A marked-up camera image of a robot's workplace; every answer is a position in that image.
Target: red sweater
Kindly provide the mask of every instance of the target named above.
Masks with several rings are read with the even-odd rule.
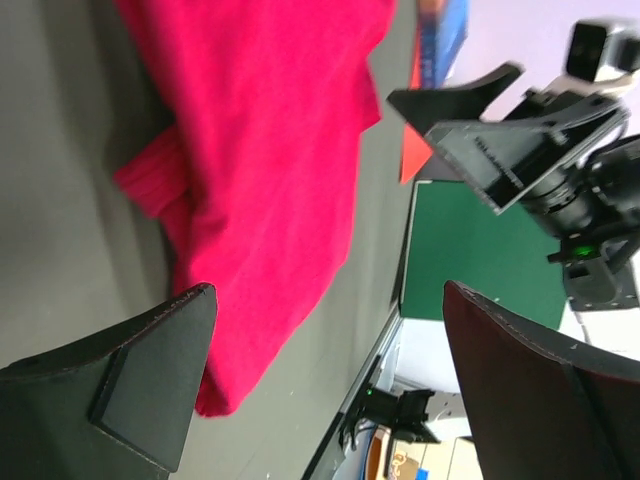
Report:
[[[196,409],[229,414],[347,258],[393,0],[116,2],[176,115],[116,181],[162,222],[175,291],[218,290]]]

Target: book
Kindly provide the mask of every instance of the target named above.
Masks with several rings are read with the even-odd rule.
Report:
[[[444,85],[467,38],[469,0],[418,0],[420,86]]]

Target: green panel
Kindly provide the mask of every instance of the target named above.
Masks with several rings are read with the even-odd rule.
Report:
[[[520,205],[500,216],[463,183],[416,185],[402,316],[442,320],[447,280],[465,283],[557,329],[566,301],[562,269],[547,263],[558,242]]]

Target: black mount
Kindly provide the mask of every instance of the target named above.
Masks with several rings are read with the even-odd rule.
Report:
[[[345,447],[345,437],[348,434],[351,449],[356,449],[356,437],[361,431],[358,430],[358,426],[363,420],[373,422],[376,427],[387,427],[391,437],[385,453],[385,478],[388,478],[397,440],[407,443],[439,443],[425,426],[425,422],[429,419],[427,404],[434,394],[433,390],[413,390],[396,396],[372,385],[360,389],[355,399],[355,408],[350,410],[345,420],[340,444],[343,448]]]

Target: camera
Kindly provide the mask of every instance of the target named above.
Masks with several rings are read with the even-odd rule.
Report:
[[[636,22],[627,19],[581,20],[573,27],[565,72],[585,82],[640,69],[640,37]]]

